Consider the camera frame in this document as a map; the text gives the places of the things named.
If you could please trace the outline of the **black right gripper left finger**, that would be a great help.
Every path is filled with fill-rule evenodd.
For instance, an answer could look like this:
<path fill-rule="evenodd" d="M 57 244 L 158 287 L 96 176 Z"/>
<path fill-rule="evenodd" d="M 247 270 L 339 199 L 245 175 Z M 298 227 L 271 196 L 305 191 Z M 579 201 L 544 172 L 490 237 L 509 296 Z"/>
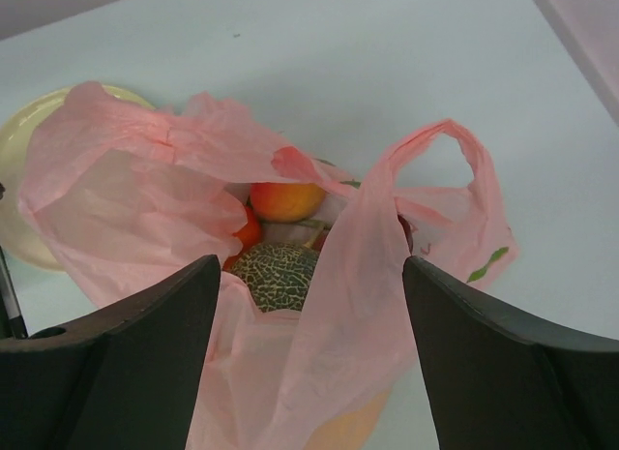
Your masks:
<path fill-rule="evenodd" d="M 206 255 L 134 295 L 1 343 L 5 449 L 182 449 L 221 281 Z"/>

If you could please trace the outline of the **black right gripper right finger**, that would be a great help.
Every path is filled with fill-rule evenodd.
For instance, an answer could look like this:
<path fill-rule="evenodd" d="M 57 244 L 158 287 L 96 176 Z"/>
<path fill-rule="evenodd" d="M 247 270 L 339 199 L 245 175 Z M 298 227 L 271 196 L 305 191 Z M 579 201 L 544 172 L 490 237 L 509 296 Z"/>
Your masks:
<path fill-rule="evenodd" d="M 614 449 L 618 344 L 409 257 L 403 285 L 443 449 Z"/>

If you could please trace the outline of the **green netted fake melon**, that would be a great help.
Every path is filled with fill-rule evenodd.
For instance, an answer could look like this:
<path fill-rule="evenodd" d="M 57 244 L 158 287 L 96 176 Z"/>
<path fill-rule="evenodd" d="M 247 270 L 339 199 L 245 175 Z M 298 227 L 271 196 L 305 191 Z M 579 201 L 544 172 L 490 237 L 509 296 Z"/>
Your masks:
<path fill-rule="evenodd" d="M 318 259 L 319 251 L 305 245 L 263 242 L 240 256 L 229 272 L 245 283 L 262 313 L 300 312 Z"/>

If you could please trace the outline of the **pink plastic bag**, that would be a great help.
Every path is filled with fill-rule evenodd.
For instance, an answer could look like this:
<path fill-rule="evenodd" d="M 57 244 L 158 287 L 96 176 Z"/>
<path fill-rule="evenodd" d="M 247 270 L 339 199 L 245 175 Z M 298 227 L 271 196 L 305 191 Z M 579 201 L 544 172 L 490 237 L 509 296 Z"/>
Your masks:
<path fill-rule="evenodd" d="M 298 312 L 260 312 L 236 277 L 220 295 L 191 449 L 301 449 L 330 419 L 388 389 L 416 358 L 402 284 L 414 253 L 483 288 L 517 256 L 491 156 L 452 120 L 389 147 L 359 185 L 201 93 L 152 111 L 96 82 L 33 132 L 18 209 L 67 273 L 105 306 L 204 255 L 240 251 L 233 189 L 313 183 L 332 222 Z"/>

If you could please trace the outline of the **dark red fake apple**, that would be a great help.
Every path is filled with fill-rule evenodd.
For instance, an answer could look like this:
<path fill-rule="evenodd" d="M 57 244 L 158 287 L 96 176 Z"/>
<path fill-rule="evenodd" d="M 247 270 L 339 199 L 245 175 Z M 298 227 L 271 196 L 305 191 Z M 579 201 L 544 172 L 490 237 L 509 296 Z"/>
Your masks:
<path fill-rule="evenodd" d="M 407 247 L 409 253 L 412 255 L 414 253 L 414 242 L 412 237 L 412 226 L 411 224 L 402 216 L 398 215 L 398 221 L 402 227 L 402 230 L 405 235 Z"/>

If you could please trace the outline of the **red yellow fake peach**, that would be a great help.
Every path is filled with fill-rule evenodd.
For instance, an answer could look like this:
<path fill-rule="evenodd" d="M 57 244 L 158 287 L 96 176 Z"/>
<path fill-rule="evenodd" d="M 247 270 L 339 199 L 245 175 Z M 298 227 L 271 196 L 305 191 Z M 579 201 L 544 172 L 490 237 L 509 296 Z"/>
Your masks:
<path fill-rule="evenodd" d="M 311 217 L 322 205 L 326 192 L 315 184 L 255 183 L 250 202 L 263 221 L 295 223 Z"/>

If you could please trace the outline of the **orange red fake tomato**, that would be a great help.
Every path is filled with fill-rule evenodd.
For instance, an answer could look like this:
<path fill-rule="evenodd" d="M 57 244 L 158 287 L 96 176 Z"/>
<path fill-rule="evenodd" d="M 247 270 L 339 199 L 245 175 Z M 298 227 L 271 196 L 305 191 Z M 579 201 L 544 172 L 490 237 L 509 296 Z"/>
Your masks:
<path fill-rule="evenodd" d="M 263 240 L 262 225 L 257 219 L 253 209 L 249 205 L 244 206 L 247 216 L 247 223 L 234 236 L 242 243 L 241 251 L 233 256 L 230 256 L 223 264 L 222 269 L 229 271 L 233 264 L 251 247 L 260 243 Z"/>

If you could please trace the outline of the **cream ceramic plate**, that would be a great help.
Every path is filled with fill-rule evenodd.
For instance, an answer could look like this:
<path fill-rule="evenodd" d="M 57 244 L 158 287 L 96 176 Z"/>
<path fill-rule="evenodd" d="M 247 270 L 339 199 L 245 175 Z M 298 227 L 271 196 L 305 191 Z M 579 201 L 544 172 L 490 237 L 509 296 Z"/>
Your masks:
<path fill-rule="evenodd" d="M 1 126 L 1 248 L 38 269 L 63 273 L 61 262 L 18 210 L 18 192 L 24 177 L 32 133 L 62 107 L 71 87 L 64 87 L 29 102 Z"/>

